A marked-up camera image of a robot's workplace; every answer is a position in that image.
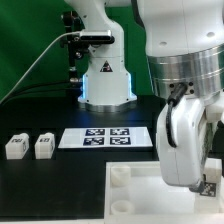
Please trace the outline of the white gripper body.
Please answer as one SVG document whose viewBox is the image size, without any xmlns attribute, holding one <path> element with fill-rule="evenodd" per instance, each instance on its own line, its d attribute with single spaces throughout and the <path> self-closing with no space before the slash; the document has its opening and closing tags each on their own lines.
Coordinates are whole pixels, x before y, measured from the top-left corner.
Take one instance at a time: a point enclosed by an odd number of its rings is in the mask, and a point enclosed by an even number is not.
<svg viewBox="0 0 224 224">
<path fill-rule="evenodd" d="M 172 133 L 177 145 L 170 146 L 166 133 L 168 106 L 157 120 L 156 149 L 163 180 L 171 186 L 193 187 L 203 172 L 213 138 L 212 125 L 205 115 L 202 99 L 183 97 L 172 110 Z"/>
</svg>

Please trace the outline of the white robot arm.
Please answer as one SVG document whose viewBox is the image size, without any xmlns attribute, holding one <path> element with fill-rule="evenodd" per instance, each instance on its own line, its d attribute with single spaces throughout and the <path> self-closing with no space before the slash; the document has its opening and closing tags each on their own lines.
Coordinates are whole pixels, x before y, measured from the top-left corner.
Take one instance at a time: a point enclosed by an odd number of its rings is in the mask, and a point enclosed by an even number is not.
<svg viewBox="0 0 224 224">
<path fill-rule="evenodd" d="M 214 126 L 224 122 L 224 0 L 65 0 L 81 17 L 78 35 L 90 50 L 81 107 L 115 111 L 135 100 L 124 70 L 123 30 L 108 7 L 130 5 L 146 32 L 156 96 L 167 103 L 157 120 L 163 180 L 199 192 Z"/>
</svg>

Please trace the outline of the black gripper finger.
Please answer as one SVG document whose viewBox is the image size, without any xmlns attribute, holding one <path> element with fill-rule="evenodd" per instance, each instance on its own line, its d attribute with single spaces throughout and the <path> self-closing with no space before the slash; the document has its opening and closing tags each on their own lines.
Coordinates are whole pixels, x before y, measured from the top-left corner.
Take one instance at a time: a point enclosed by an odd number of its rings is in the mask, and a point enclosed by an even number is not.
<svg viewBox="0 0 224 224">
<path fill-rule="evenodd" d="M 190 187 L 189 190 L 194 193 L 202 193 L 205 188 L 205 181 L 201 180 L 198 184 L 193 187 Z"/>
</svg>

